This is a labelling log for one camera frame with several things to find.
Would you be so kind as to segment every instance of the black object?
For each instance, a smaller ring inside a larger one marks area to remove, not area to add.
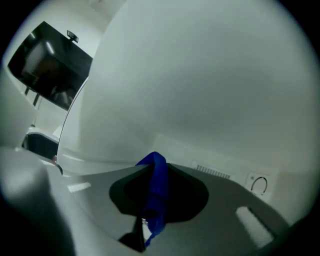
[[[37,102],[38,102],[38,100],[39,100],[39,96],[40,96],[39,93],[37,93],[36,96],[35,96],[35,98],[34,98],[34,100],[33,100],[33,105],[34,105],[34,106],[37,105]]]
[[[140,253],[146,250],[141,217],[136,218],[132,232],[126,233],[119,239],[119,242]]]
[[[27,88],[25,89],[25,91],[24,91],[24,95],[28,95],[29,91],[30,91],[30,88],[27,87]]]
[[[30,90],[66,110],[89,75],[92,58],[46,22],[18,47],[8,67]]]
[[[78,38],[74,33],[72,33],[71,31],[67,30],[67,31],[66,31],[66,34],[67,34],[68,37],[70,37],[69,40],[70,40],[71,42],[72,42],[72,41],[75,41],[76,43],[78,43],[79,38]]]
[[[22,147],[50,161],[58,152],[58,143],[38,133],[27,134]]]
[[[206,206],[209,192],[197,178],[168,164],[169,204],[166,223],[191,220]],[[123,214],[141,216],[153,165],[119,179],[111,185],[109,195]]]

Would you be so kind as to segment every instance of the white panel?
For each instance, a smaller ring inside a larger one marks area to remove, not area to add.
[[[7,67],[0,67],[0,145],[21,147],[37,110],[15,85]]]
[[[239,207],[236,209],[235,214],[242,223],[244,229],[258,248],[273,241],[273,235],[268,229],[260,222],[260,220],[248,209],[248,207]]]
[[[113,19],[126,0],[86,0],[89,5],[107,22]]]
[[[64,124],[68,112],[43,97],[40,97],[38,101],[35,126],[53,134],[59,126]]]
[[[271,1],[129,1],[101,39],[60,147],[96,164],[134,162],[161,149],[186,166],[200,157],[215,167],[213,156],[221,169],[233,166],[242,184],[255,170],[236,170],[234,159],[279,170],[270,204],[293,223],[310,207],[301,202],[309,202],[314,186],[303,189],[295,209],[278,185],[282,174],[318,174],[313,54],[294,20]],[[288,183],[291,194],[299,183]]]
[[[272,195],[277,196],[275,194],[275,184],[279,173],[275,170],[273,173],[266,175],[263,172],[257,173],[258,171],[248,174],[244,187],[261,200],[269,203]]]

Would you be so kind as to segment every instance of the white surface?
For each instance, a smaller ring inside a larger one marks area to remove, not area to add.
[[[144,218],[142,219],[142,233],[144,240],[148,240],[152,235],[148,228],[148,222]]]
[[[269,175],[250,172],[244,187],[261,200],[269,203],[275,191],[278,175],[278,172],[269,173]]]
[[[0,146],[21,147],[37,110],[0,66]]]
[[[54,27],[67,37],[67,30],[79,37],[76,44],[91,57],[94,57],[100,39],[107,27],[106,21],[82,0],[44,0],[24,21],[12,38],[6,52],[3,55],[2,64],[5,70],[10,72],[7,65],[17,48],[25,38],[43,21]],[[13,82],[22,92],[26,86],[15,79],[10,73]],[[36,93],[29,91],[27,98],[33,103]],[[51,103],[45,98],[39,97],[37,106],[38,115],[32,120],[32,124],[53,133],[59,125],[63,125],[67,111]]]
[[[222,177],[227,180],[235,180],[235,176],[231,172],[222,171],[220,169],[218,170],[217,168],[213,168],[212,166],[209,166],[205,163],[193,161],[191,163],[191,168],[203,172],[205,174]]]
[[[82,0],[86,1],[107,24],[127,0]]]
[[[62,131],[62,127],[63,127],[63,126],[60,124],[60,125],[57,127],[57,129],[54,130],[53,135],[56,136],[56,137],[58,137],[58,138],[60,138],[61,131]]]
[[[74,192],[78,192],[78,191],[90,188],[91,184],[89,182],[84,182],[79,184],[68,185],[67,187],[70,193],[74,193]]]
[[[57,160],[113,171],[156,150],[242,184],[279,171],[270,204],[292,224],[319,186],[318,75],[303,33],[273,2],[129,1],[101,40]]]
[[[239,207],[235,211],[248,235],[258,248],[262,248],[274,239],[264,225],[252,214],[248,207]]]
[[[54,168],[54,171],[60,172],[59,168],[56,167],[53,163],[48,162],[48,161],[45,161],[45,160],[42,160],[42,159],[39,159],[39,160],[40,160],[41,163],[43,163],[46,167]]]

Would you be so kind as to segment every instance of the white curved wall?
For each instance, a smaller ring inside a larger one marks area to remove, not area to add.
[[[223,159],[217,164],[243,176],[226,159],[269,168],[279,171],[270,204],[293,223],[319,185],[313,54],[273,2],[128,2],[101,40],[58,161],[72,167],[76,158],[77,173],[96,172],[97,163],[112,171],[158,150],[183,165]],[[170,138],[201,150],[181,152]]]

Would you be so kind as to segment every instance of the blue strap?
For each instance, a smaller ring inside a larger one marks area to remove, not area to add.
[[[149,210],[157,213],[155,217],[146,219],[148,228],[151,232],[151,236],[145,242],[145,246],[148,247],[151,240],[161,233],[166,224],[165,219],[168,212],[169,181],[167,162],[161,154],[152,152],[136,165],[145,164],[154,164],[154,169],[148,186],[148,195],[145,207],[142,210],[142,215]]]

